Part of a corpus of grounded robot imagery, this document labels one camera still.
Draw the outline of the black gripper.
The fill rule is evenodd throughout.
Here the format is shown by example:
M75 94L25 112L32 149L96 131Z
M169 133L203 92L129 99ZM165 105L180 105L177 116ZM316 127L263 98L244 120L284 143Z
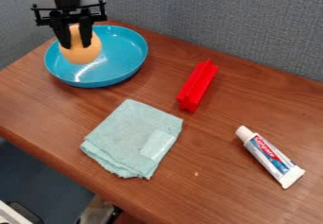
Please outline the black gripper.
M35 22L39 26L51 26L60 45L71 48L71 31L69 24L80 20L80 39L83 47L91 45L92 39L92 23L105 21L104 0L51 0L44 4L33 3L30 10L35 13ZM89 13L89 16L77 10L89 11L92 8L99 8L99 11ZM41 16L41 11L57 11L49 16Z

